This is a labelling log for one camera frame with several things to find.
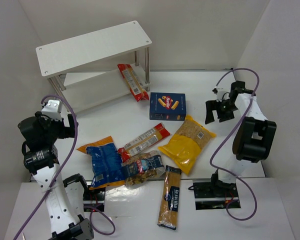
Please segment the yellow fusilli pasta bag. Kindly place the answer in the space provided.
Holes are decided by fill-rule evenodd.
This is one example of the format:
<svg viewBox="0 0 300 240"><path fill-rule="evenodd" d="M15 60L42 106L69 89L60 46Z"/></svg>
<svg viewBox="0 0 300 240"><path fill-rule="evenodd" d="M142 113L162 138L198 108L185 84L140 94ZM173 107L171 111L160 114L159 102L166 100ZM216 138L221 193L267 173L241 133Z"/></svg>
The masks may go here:
<svg viewBox="0 0 300 240"><path fill-rule="evenodd" d="M189 175L202 150L216 136L214 132L187 115L169 142L160 146L158 150L173 160L182 172Z"/></svg>

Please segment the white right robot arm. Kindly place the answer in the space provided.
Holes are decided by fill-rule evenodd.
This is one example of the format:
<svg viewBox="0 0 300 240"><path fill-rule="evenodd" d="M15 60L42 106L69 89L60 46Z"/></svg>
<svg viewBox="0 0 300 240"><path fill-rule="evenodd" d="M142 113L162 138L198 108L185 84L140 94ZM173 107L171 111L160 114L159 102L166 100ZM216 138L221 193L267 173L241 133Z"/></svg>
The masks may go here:
<svg viewBox="0 0 300 240"><path fill-rule="evenodd" d="M265 117L257 103L257 96L246 88L245 82L233 82L229 92L218 86L212 91L216 99L205 103L206 124L214 122L214 112L221 123L234 119L235 111L239 111L242 118L233 139L230 158L210 179L208 191L220 198L233 190L237 176L268 158L277 124Z"/></svg>

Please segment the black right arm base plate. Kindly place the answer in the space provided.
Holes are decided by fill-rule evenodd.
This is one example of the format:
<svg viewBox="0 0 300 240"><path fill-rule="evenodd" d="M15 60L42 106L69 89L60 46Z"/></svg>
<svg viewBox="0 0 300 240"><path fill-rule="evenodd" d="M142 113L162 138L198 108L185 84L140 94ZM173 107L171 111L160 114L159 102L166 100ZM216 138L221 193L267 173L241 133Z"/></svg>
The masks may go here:
<svg viewBox="0 0 300 240"><path fill-rule="evenodd" d="M188 187L193 191L196 210L240 209L241 204L237 186L230 188L213 188L211 182L194 182Z"/></svg>

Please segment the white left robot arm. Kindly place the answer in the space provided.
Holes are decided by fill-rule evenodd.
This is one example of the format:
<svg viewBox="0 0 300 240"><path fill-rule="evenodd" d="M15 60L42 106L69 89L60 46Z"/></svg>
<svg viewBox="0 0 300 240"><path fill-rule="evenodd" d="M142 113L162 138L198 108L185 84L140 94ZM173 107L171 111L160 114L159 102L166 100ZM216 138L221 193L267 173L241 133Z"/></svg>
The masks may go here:
<svg viewBox="0 0 300 240"><path fill-rule="evenodd" d="M45 203L50 220L53 240L91 240L94 231L90 221L79 212L83 206L74 206L69 200L61 171L64 164L58 160L55 142L58 139L78 138L78 123L74 114L68 116L69 126L65 126L60 116L53 119L40 111L22 120L18 128L25 141L21 152L23 164L32 174L43 193L40 204Z"/></svg>

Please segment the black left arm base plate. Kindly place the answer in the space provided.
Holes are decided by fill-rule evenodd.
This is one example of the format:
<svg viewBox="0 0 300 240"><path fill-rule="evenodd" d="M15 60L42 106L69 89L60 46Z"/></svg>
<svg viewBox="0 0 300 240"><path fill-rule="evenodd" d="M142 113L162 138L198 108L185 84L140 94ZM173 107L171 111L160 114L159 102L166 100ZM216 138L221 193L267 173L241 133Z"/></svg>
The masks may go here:
<svg viewBox="0 0 300 240"><path fill-rule="evenodd" d="M88 190L83 193L83 205L97 208L101 212L105 210L106 188Z"/></svg>

